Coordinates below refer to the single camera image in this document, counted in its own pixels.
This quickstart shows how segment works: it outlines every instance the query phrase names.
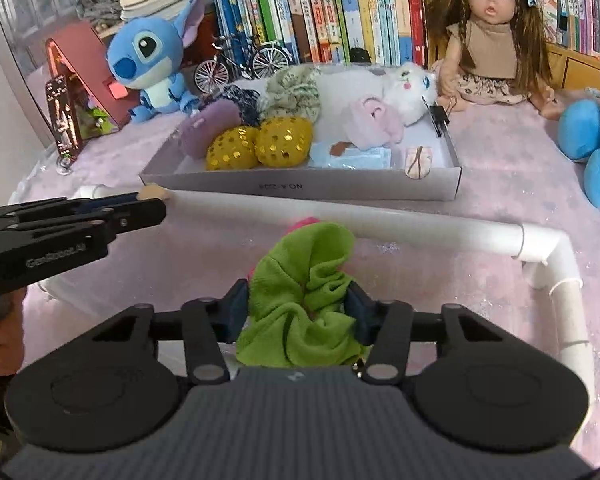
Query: orange ball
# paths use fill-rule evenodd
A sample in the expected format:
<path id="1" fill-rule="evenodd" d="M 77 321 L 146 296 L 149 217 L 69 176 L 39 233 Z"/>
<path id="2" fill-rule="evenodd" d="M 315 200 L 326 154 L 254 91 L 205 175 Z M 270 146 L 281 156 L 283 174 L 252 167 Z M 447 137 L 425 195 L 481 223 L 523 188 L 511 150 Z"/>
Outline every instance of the orange ball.
<path id="1" fill-rule="evenodd" d="M 314 127 L 308 119 L 273 117 L 260 126 L 255 153 L 270 168 L 291 168 L 305 161 L 313 138 Z"/>
<path id="2" fill-rule="evenodd" d="M 256 128 L 238 126 L 218 135 L 206 151 L 208 170 L 249 170 L 257 165 L 253 147 Z"/>

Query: miniature bicycle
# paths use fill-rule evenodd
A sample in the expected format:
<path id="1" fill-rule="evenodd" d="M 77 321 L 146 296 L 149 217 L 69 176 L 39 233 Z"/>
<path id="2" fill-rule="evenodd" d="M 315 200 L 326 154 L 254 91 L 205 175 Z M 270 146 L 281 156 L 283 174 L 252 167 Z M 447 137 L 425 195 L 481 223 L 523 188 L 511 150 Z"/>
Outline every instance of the miniature bicycle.
<path id="1" fill-rule="evenodd" d="M 234 46 L 234 39 L 234 34 L 214 37 L 212 45 L 218 52 L 213 59 L 200 63 L 193 74 L 194 83 L 202 93 L 213 94 L 236 79 L 238 74 L 245 79 L 262 79 L 291 64 L 291 56 L 286 48 L 275 41 L 257 44 L 254 36 L 251 36 L 246 43 Z M 242 49 L 247 66 L 236 63 L 232 56 L 228 56 L 227 53 L 236 48 Z"/>

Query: gray fabric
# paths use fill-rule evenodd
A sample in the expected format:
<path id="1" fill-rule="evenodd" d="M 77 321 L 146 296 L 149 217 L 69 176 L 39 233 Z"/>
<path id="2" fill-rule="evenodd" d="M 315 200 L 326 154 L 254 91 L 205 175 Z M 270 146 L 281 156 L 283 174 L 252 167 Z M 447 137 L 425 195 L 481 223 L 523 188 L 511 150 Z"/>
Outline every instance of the gray fabric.
<path id="1" fill-rule="evenodd" d="M 112 27 L 119 23 L 122 7 L 117 0 L 78 0 L 75 10 L 81 20 L 89 20 L 92 27 Z"/>

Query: purple plush toy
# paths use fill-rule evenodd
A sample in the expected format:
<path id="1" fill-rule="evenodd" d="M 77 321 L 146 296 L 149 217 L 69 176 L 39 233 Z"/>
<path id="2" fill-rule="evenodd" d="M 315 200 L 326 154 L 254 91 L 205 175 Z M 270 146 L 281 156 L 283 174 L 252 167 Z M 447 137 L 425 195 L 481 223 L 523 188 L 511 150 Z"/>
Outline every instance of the purple plush toy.
<path id="1" fill-rule="evenodd" d="M 218 135 L 241 124 L 240 108 L 233 101 L 214 101 L 200 113 L 187 117 L 178 127 L 180 149 L 191 158 L 204 158 Z"/>

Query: doll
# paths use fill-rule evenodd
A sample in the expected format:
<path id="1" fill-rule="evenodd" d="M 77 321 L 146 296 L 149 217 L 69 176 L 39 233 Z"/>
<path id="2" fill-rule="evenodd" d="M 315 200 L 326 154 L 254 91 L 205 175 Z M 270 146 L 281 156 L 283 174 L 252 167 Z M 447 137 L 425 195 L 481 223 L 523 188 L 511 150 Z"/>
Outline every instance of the doll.
<path id="1" fill-rule="evenodd" d="M 427 28 L 431 41 L 448 41 L 437 67 L 440 105 L 462 111 L 469 102 L 529 99 L 542 117 L 560 117 L 536 0 L 431 0 Z"/>

